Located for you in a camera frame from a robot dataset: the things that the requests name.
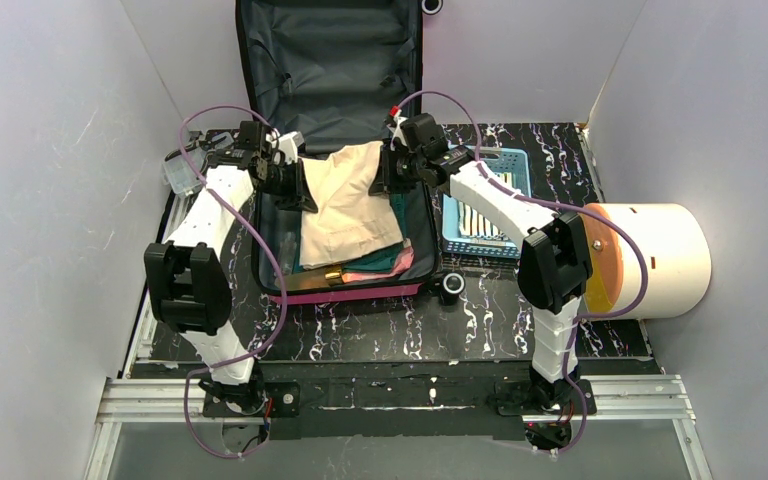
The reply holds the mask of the beige garment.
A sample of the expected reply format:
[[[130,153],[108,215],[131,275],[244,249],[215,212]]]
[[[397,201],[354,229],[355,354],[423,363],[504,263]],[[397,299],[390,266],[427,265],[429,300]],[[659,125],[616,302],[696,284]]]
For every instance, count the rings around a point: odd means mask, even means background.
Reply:
[[[380,140],[371,141],[347,145],[324,160],[300,159],[317,207],[301,216],[302,268],[354,261],[403,242],[389,198],[369,194],[382,146]]]

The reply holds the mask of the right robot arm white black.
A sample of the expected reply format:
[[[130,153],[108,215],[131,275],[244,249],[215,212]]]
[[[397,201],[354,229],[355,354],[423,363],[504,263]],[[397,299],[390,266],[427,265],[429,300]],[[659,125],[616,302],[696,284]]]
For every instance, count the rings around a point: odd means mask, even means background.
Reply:
[[[535,319],[531,370],[551,386],[574,384],[577,316],[593,273],[583,220],[504,184],[476,148],[450,145],[427,113],[406,118],[394,107],[385,124],[392,137],[381,148],[370,195],[406,193],[419,185],[436,188],[483,215],[515,243],[517,283]]]

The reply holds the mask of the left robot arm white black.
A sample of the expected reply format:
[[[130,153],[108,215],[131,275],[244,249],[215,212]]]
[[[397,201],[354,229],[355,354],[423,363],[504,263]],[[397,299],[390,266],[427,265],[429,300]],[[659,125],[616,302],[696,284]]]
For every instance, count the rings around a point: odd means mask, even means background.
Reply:
[[[229,144],[208,153],[201,140],[182,141],[172,160],[170,185],[195,201],[165,241],[145,250],[151,310],[195,348],[215,384],[240,387],[255,368],[254,354],[231,324],[223,245],[234,224],[250,225],[240,209],[256,192],[311,206],[299,160],[304,144],[298,131],[280,134],[257,120],[244,121]]]

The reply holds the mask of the black white striped garment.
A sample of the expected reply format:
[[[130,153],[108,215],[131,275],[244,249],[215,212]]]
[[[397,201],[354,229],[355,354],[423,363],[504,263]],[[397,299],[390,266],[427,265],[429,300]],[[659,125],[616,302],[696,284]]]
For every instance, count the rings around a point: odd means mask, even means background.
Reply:
[[[508,241],[508,237],[497,226],[471,205],[458,200],[457,207],[458,232],[461,237],[477,240]]]

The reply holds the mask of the teal green garment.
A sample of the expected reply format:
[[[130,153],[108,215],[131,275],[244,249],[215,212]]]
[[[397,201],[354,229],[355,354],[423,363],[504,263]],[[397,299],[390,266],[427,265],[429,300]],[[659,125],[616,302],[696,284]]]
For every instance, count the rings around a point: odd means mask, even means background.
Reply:
[[[301,214],[293,271],[338,265],[362,274],[390,272],[411,247],[406,229],[403,195],[334,194],[318,212]]]

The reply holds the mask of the pink patterned garment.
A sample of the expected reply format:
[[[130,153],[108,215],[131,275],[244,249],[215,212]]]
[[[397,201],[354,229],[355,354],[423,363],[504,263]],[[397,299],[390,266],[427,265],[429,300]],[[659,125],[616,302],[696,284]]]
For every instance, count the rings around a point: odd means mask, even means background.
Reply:
[[[414,263],[414,249],[405,243],[373,252],[342,267],[344,283],[384,280],[405,273]]]

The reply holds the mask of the pink hard-shell suitcase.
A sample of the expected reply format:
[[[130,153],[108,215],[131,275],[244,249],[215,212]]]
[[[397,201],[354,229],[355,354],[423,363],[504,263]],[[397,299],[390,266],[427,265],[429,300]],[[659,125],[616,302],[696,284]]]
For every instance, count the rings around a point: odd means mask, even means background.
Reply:
[[[437,10],[425,1],[240,1],[236,31],[251,108],[282,133],[299,131],[306,157],[323,159],[339,148],[382,140],[386,116],[400,106],[417,115],[423,77],[423,18]],[[285,232],[298,235],[301,215],[280,210],[259,193],[251,271],[263,292],[290,304],[414,296],[438,276],[440,248],[432,195],[407,193],[406,235],[414,263],[390,279],[330,289],[280,289],[272,268]]]

